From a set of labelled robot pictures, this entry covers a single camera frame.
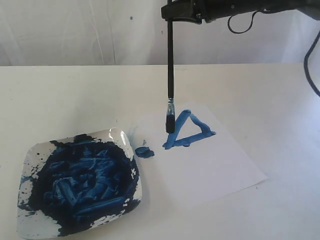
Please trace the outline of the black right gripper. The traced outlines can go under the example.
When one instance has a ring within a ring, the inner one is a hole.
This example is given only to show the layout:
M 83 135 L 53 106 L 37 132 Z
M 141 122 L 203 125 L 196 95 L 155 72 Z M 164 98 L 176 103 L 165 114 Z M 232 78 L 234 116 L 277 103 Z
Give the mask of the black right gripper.
M 210 23 L 250 12 L 273 14 L 297 10 L 307 3 L 306 0 L 173 0 L 161 8 L 161 17 L 201 25 L 202 21 Z

